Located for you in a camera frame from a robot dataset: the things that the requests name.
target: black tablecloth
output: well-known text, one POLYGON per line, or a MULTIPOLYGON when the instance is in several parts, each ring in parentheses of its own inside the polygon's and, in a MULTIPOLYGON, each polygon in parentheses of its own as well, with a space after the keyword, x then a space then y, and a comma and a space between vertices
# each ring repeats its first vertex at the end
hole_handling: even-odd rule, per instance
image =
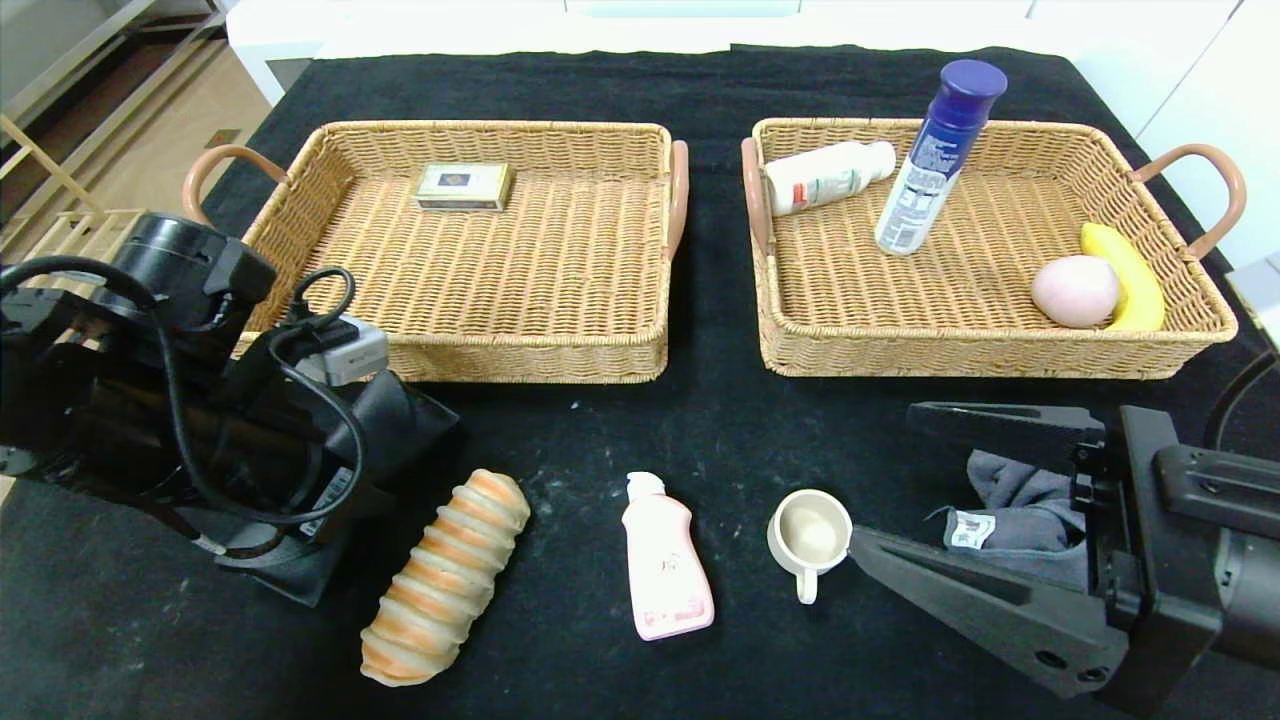
MULTIPOLYGON (((988 49, 1009 74, 993 117, 1070 120, 1143 152, 1064 59, 988 49)), ((672 290, 671 365, 634 387, 424 386, 465 439, 397 486, 397 512, 362 528, 308 610, 239 577, 132 511, 19 484, 0 515, 0 715, 142 717, 1111 717, 1060 702, 850 561, 800 606, 764 527, 800 487, 855 521, 937 542, 923 521, 973 506, 965 451, 904 423, 919 400, 1071 404, 1114 423, 1121 402, 1174 413, 1198 441, 1215 395, 1261 338, 1192 360, 1167 382, 785 379, 756 345, 739 141, 767 117, 919 117, 952 55, 736 47, 710 55, 412 56, 314 63, 250 145, 287 165, 339 119, 657 122, 692 154, 689 227, 672 290), (360 629, 449 488, 477 466, 521 478, 534 520, 458 662, 426 685, 357 673, 360 629), (631 625, 623 473, 649 469, 694 511, 716 624, 644 643, 631 625)), ((206 202, 242 232, 270 190, 234 167, 206 202)), ((1187 237, 1199 227, 1162 181, 1187 237)), ((1224 264, 1207 263, 1217 278, 1224 264)), ((1228 446, 1275 456, 1277 383, 1240 406, 1228 446)), ((1276 676, 1210 656, 1166 717, 1276 717, 1276 676)))

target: banana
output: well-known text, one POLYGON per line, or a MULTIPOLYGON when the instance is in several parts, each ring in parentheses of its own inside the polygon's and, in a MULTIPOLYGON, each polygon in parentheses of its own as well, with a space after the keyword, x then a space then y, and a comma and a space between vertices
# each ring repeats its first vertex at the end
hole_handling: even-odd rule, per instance
POLYGON ((1158 331, 1165 325, 1165 292, 1128 237, 1107 225, 1084 223, 1080 250, 1111 263, 1120 279, 1120 300, 1108 331, 1158 331))

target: basket handle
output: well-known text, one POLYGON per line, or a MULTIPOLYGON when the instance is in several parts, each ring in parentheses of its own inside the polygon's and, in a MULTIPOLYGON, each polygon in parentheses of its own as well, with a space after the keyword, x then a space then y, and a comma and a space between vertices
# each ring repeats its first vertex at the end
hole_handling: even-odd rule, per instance
POLYGON ((187 170, 186 179, 182 181, 182 209, 192 220, 212 227, 212 223, 209 222, 209 215, 205 215, 205 211, 200 208, 200 188, 205 184, 205 178, 209 177, 209 173, 212 172, 218 163, 228 158, 244 158, 257 165, 260 170, 270 176, 275 182, 283 183, 289 179, 289 176, 279 165, 268 160, 256 150, 250 150, 243 145, 210 147, 196 158, 196 161, 191 164, 191 169, 187 170))
POLYGON ((1199 155, 1212 163, 1222 176, 1222 181, 1226 182, 1226 214, 1222 215, 1222 219, 1216 225, 1202 234, 1199 240, 1187 246, 1187 252, 1199 260, 1208 255, 1210 250, 1213 250, 1217 241, 1222 240, 1222 236, 1235 227, 1235 223, 1240 219, 1240 214, 1244 213, 1244 202, 1248 200, 1249 193, 1244 187, 1244 176, 1235 161, 1226 152, 1212 145, 1193 142, 1174 147, 1142 168, 1133 170, 1129 173, 1129 177, 1138 182, 1147 182, 1158 176, 1170 163, 1187 155, 1199 155))
POLYGON ((751 238, 760 254, 769 255, 769 237, 773 224, 764 206, 764 181, 760 178, 760 160, 755 152, 755 138, 742 140, 742 187, 746 190, 746 219, 751 225, 751 238))
POLYGON ((667 259, 676 256, 689 218, 689 143, 671 143, 671 222, 667 229, 667 259))

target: toy bread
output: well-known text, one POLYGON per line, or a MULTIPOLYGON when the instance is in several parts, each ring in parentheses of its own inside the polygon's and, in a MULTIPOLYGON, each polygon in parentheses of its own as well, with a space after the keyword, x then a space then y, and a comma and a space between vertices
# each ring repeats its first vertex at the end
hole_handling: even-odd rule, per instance
POLYGON ((489 470, 471 473, 436 512, 360 633, 360 671, 384 685, 425 683, 453 665, 530 515, 516 482, 489 470))

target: pink bottle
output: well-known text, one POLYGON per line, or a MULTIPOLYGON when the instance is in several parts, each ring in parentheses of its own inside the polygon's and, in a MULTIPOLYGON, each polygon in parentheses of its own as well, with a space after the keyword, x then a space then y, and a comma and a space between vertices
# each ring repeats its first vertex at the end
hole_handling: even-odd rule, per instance
POLYGON ((689 537, 692 514, 653 473, 627 473, 622 514, 636 632, 646 641, 700 630, 716 619, 712 589, 689 537))

